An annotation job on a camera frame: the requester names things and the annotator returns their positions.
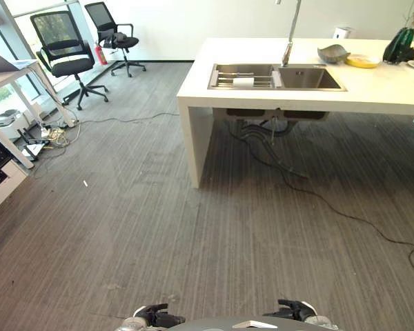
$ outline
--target chair backrest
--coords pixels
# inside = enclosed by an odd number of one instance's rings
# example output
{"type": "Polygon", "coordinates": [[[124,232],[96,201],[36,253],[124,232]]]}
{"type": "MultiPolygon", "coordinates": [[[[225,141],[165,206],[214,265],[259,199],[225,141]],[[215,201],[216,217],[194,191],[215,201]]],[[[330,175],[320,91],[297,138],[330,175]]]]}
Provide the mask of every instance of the chair backrest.
{"type": "Polygon", "coordinates": [[[88,11],[90,18],[97,27],[98,42],[118,32],[117,24],[104,2],[89,3],[84,8],[88,11]]]}
{"type": "Polygon", "coordinates": [[[49,61],[88,54],[72,15],[67,10],[30,17],[49,61]]]}

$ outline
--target red fire extinguisher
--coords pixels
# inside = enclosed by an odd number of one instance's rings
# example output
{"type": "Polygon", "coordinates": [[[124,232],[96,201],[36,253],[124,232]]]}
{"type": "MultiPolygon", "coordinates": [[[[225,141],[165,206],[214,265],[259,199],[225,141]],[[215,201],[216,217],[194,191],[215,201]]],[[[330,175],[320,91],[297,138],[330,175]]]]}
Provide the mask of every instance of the red fire extinguisher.
{"type": "Polygon", "coordinates": [[[98,61],[101,64],[108,64],[106,58],[104,57],[103,50],[101,49],[101,46],[98,43],[95,43],[95,53],[97,53],[98,61]]]}

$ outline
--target black office chair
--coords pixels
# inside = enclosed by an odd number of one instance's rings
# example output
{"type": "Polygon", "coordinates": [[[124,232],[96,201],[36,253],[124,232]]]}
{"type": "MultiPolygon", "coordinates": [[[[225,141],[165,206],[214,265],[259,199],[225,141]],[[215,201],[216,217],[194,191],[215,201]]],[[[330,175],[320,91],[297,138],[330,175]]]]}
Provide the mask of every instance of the black office chair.
{"type": "Polygon", "coordinates": [[[95,88],[104,88],[104,91],[107,92],[108,89],[105,86],[85,86],[78,76],[80,72],[92,69],[95,60],[88,42],[81,38],[71,13],[68,11],[46,12],[33,15],[30,17],[30,20],[43,46],[37,52],[37,56],[44,66],[56,77],[73,74],[79,82],[81,90],[77,109],[82,109],[80,106],[81,100],[84,95],[89,97],[88,92],[101,95],[104,97],[104,101],[108,102],[105,94],[94,91],[95,88]],[[48,61],[46,61],[42,52],[48,58],[48,61]],[[86,55],[87,58],[72,59],[52,64],[55,60],[74,55],[86,55]]]}
{"type": "Polygon", "coordinates": [[[133,37],[133,25],[129,23],[116,24],[104,2],[90,3],[88,5],[85,5],[84,8],[88,11],[90,18],[93,20],[95,26],[97,27],[98,44],[100,44],[108,37],[111,38],[114,33],[118,33],[119,26],[130,26],[130,37],[125,38],[123,41],[115,40],[112,42],[112,48],[120,48],[122,50],[124,62],[119,66],[113,68],[110,72],[111,75],[115,75],[115,70],[126,67],[127,75],[131,77],[132,75],[129,72],[130,66],[142,67],[143,71],[146,71],[146,67],[140,64],[138,61],[129,61],[126,57],[126,53],[129,53],[129,48],[132,48],[139,42],[138,38],[133,37]]]}

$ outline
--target gray bowl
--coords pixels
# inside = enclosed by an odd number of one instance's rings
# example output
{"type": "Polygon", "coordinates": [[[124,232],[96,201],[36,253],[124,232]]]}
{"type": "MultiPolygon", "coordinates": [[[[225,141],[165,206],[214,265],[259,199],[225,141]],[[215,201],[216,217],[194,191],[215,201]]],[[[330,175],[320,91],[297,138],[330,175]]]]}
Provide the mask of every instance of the gray bowl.
{"type": "Polygon", "coordinates": [[[345,61],[351,54],[348,53],[341,45],[331,45],[327,48],[318,48],[317,53],[319,57],[327,63],[337,63],[339,61],[345,61]]]}

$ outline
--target stainless steel sink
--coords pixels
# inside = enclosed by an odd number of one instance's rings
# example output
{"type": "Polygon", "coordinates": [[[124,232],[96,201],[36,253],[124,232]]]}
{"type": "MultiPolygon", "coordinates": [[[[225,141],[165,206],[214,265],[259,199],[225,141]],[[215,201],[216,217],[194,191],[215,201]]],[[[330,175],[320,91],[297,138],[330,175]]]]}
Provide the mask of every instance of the stainless steel sink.
{"type": "Polygon", "coordinates": [[[215,64],[209,89],[309,90],[343,92],[346,88],[324,64],[215,64]]]}

